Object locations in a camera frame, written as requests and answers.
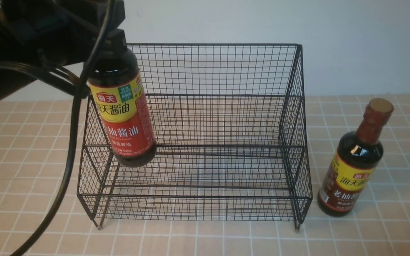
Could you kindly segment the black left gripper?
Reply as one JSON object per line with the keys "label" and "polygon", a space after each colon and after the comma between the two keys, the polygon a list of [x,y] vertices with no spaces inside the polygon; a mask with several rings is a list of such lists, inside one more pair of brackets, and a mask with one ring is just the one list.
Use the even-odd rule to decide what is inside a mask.
{"label": "black left gripper", "polygon": [[26,55],[50,53],[64,65],[89,57],[109,0],[3,0],[8,29]]}

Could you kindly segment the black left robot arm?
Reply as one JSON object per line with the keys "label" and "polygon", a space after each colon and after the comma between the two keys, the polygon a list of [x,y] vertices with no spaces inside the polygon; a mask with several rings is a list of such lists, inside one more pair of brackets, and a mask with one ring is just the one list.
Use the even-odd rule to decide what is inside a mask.
{"label": "black left robot arm", "polygon": [[126,50],[122,0],[0,0],[0,101],[34,81],[85,99],[97,58]]}

